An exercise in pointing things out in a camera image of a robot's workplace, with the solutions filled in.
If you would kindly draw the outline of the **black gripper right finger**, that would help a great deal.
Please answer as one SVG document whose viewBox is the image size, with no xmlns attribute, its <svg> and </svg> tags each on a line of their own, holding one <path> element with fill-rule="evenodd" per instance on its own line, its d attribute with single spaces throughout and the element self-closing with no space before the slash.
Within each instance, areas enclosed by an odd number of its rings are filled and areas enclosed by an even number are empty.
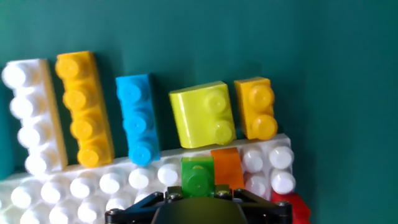
<svg viewBox="0 0 398 224">
<path fill-rule="evenodd" d="M 228 184 L 215 186 L 214 198 L 226 202 L 217 205 L 216 214 L 226 223 L 293 224 L 292 204 L 286 201 L 272 203 L 246 189 L 232 190 Z"/>
</svg>

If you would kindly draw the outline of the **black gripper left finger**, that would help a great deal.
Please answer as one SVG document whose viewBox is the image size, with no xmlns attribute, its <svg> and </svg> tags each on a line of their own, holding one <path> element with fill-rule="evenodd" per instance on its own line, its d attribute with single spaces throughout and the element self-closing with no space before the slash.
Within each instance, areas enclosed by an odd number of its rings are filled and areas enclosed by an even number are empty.
<svg viewBox="0 0 398 224">
<path fill-rule="evenodd" d="M 163 205 L 183 199 L 182 187 L 167 187 L 165 193 L 154 192 L 125 210 L 112 208 L 105 212 L 104 222 L 112 224 L 149 222 Z"/>
</svg>

